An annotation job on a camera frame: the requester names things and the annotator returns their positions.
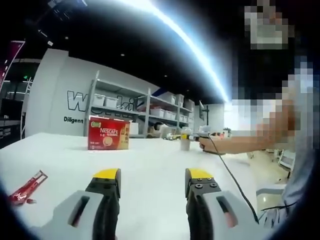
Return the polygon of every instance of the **red box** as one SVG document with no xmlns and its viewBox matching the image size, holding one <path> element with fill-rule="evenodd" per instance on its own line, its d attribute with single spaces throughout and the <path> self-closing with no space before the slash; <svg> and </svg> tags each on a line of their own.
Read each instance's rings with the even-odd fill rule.
<svg viewBox="0 0 320 240">
<path fill-rule="evenodd" d="M 91 116 L 88 150 L 122 150 L 129 148 L 130 122 Z"/>
</svg>

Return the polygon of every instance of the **white table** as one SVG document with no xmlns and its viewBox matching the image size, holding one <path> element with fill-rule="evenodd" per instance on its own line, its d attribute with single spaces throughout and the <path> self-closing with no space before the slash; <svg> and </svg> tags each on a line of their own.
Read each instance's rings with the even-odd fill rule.
<svg viewBox="0 0 320 240">
<path fill-rule="evenodd" d="M 254 208 L 256 185 L 246 154 L 222 156 Z M 191 143 L 180 151 L 179 141 L 130 139 L 129 150 L 88 151 L 87 138 L 40 133 L 0 150 L 0 177 L 8 194 L 38 170 L 48 179 L 33 193 L 36 204 L 16 211 L 28 227 L 42 226 L 54 208 L 77 190 L 85 190 L 93 175 L 121 169 L 118 240 L 188 240 L 185 169 L 202 168 L 213 174 L 220 188 L 243 201 L 217 155 Z"/>
</svg>

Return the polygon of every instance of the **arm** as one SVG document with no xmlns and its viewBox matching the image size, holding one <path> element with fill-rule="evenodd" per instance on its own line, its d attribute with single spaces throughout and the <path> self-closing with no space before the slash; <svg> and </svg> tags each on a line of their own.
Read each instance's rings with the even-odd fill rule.
<svg viewBox="0 0 320 240">
<path fill-rule="evenodd" d="M 258 124 L 253 136 L 234 136 L 222 140 L 214 139 L 214 144 L 219 153 L 240 154 L 272 149 L 273 145 L 279 143 L 283 138 L 291 136 L 295 130 L 295 112 L 292 100 L 282 100 L 276 112 L 271 112 L 268 122 Z M 209 139 L 200 138 L 199 142 L 206 150 L 217 152 Z"/>
</svg>

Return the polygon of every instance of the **ceiling light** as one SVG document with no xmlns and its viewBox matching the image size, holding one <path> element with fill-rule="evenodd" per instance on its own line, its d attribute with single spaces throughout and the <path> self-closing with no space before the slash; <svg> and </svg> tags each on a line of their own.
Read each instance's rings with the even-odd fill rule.
<svg viewBox="0 0 320 240">
<path fill-rule="evenodd" d="M 211 69 L 211 64 L 209 60 L 200 52 L 198 47 L 191 41 L 191 39 L 187 36 L 187 34 L 174 22 L 172 21 L 168 16 L 166 16 L 163 12 L 161 12 L 159 9 L 157 9 L 149 0 L 118 0 L 119 2 L 125 3 L 127 5 L 130 5 L 132 7 L 138 8 L 143 11 L 147 11 L 158 17 L 160 20 L 162 20 L 166 25 L 168 25 L 173 31 L 175 31 L 182 40 L 189 46 L 189 48 L 192 50 L 192 52 L 197 57 L 198 61 L 202 64 L 204 69 L 209 73 L 211 76 L 214 85 L 218 88 L 219 93 L 222 96 L 222 99 L 225 102 L 228 102 L 227 94 L 222 87 L 216 73 Z"/>
</svg>

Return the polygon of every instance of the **red coffee stick packet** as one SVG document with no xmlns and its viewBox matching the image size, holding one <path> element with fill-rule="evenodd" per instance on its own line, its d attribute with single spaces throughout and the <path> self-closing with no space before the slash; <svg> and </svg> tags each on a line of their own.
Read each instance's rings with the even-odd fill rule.
<svg viewBox="0 0 320 240">
<path fill-rule="evenodd" d="M 30 195 L 48 178 L 41 170 L 37 172 L 25 185 L 9 196 L 14 205 L 24 204 Z"/>
</svg>

